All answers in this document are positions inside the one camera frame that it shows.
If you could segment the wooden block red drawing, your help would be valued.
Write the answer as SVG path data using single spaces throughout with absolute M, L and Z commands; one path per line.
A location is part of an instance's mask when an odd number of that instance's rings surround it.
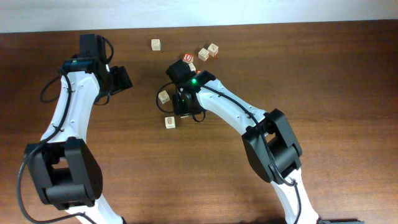
M 167 129 L 173 129 L 176 127 L 175 118 L 173 116 L 169 116 L 165 118 L 165 127 Z

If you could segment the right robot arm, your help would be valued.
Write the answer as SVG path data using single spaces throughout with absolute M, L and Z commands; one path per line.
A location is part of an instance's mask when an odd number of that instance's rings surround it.
M 261 110 L 230 92 L 206 70 L 196 73 L 183 60 L 171 64 L 167 76 L 175 85 L 173 112 L 196 116 L 212 112 L 242 137 L 254 172 L 272 184 L 287 223 L 321 223 L 302 181 L 302 148 L 285 114 Z

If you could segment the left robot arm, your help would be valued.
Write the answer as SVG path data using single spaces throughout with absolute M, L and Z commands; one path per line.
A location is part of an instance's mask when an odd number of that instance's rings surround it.
M 101 35 L 80 36 L 80 51 L 58 69 L 60 94 L 40 142 L 28 144 L 19 170 L 29 170 L 39 199 L 81 223 L 124 223 L 103 195 L 103 175 L 86 145 L 91 109 L 133 86 L 124 67 L 110 67 L 111 42 Z

